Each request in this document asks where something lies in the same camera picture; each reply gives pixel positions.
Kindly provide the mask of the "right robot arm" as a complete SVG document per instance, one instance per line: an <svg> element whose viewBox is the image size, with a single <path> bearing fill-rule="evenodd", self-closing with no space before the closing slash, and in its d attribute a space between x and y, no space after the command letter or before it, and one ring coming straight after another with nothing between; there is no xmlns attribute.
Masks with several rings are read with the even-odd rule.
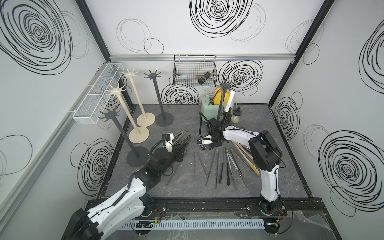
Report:
<svg viewBox="0 0 384 240"><path fill-rule="evenodd" d="M232 141L250 149L254 164L260 170L262 190L260 194L260 209L266 216L277 211L280 204L278 173L282 162L282 152L268 131L252 132L229 123L208 120L199 112L200 126L198 144L203 150L212 150L223 145L224 141Z"/></svg>

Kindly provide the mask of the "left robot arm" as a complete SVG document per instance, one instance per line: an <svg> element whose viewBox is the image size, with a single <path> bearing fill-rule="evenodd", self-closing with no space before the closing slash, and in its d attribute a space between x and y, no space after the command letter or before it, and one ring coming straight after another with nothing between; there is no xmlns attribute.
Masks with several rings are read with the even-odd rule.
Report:
<svg viewBox="0 0 384 240"><path fill-rule="evenodd" d="M157 142L148 154L149 161L130 175L126 186L97 206L73 213L62 239L105 240L128 221L150 215L154 200L148 191L175 162L183 161L190 139L178 139L171 151L160 147L164 140Z"/></svg>

